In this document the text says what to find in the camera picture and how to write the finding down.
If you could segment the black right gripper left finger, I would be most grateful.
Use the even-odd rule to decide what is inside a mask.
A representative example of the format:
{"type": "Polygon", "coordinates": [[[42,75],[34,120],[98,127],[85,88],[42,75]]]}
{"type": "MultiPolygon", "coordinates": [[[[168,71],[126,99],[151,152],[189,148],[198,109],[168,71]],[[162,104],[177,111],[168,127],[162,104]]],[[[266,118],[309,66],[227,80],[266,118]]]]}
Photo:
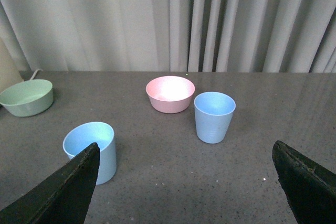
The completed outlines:
{"type": "Polygon", "coordinates": [[[84,223],[96,186],[100,149],[92,143],[1,210],[1,223],[84,223]]]}

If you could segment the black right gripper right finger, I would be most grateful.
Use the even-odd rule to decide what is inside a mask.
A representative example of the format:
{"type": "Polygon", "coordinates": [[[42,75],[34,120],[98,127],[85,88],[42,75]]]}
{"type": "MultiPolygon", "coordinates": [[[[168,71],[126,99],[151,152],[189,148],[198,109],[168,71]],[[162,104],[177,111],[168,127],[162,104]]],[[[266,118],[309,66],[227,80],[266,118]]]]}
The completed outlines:
{"type": "Polygon", "coordinates": [[[272,160],[297,223],[335,223],[335,174],[282,141],[272,160]]]}

